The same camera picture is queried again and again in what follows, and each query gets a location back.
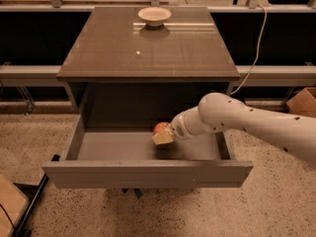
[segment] bowl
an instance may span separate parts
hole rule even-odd
[[[171,12],[161,7],[148,7],[138,12],[138,17],[149,27],[160,27],[171,17]]]

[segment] brown tabletop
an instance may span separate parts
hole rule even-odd
[[[150,28],[142,8],[97,7],[69,52],[60,80],[232,81],[237,69],[206,8],[168,7],[164,26]]]

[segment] cardboard box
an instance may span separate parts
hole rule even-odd
[[[287,101],[291,114],[316,118],[316,88],[305,88]]]

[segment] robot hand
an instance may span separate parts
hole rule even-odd
[[[250,108],[220,93],[204,96],[171,123],[158,123],[152,139],[159,145],[226,129],[246,131],[316,166],[316,118]]]

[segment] speckled floor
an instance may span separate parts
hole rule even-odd
[[[68,103],[0,105],[0,172],[37,184],[74,119]],[[29,220],[32,236],[310,236],[316,233],[316,169],[231,130],[237,159],[254,169],[240,189],[58,190],[48,183]]]

